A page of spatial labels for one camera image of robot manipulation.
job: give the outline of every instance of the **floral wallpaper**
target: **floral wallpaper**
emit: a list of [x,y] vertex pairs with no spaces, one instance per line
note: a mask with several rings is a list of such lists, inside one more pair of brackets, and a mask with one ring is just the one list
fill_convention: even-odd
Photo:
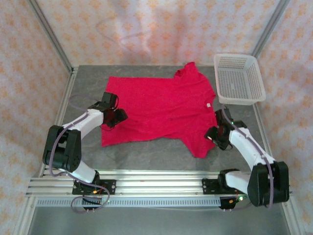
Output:
[[0,9],[0,234],[11,235],[68,73],[25,0]]
[[292,0],[259,57],[260,103],[271,149],[290,168],[307,232],[313,232],[313,4]]
[[73,66],[251,54],[279,0],[38,0]]

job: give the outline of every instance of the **floor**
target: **floor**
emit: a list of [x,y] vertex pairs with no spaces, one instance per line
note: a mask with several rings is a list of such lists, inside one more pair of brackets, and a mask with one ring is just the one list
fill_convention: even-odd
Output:
[[[71,94],[89,94],[101,99],[109,76],[121,77],[167,77],[171,78],[181,67],[173,66],[80,66]],[[213,67],[199,67],[216,92]],[[93,100],[77,97],[74,104],[87,108]],[[214,110],[221,104],[218,98]],[[228,105],[234,120],[242,120],[252,136],[263,146],[259,127],[252,106]],[[68,106],[64,123],[82,114]],[[222,169],[238,168],[249,171],[249,167],[237,149],[221,151],[214,148],[205,159],[194,158],[180,140],[157,139],[130,142],[101,147],[100,127],[92,130],[82,141],[82,160],[96,169],[132,170],[206,170],[219,172]]]

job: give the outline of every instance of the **white plastic basket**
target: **white plastic basket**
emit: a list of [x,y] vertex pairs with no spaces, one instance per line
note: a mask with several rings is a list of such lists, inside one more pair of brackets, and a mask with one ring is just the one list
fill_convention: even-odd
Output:
[[216,54],[214,70],[220,103],[251,105],[266,99],[261,72],[255,57]]

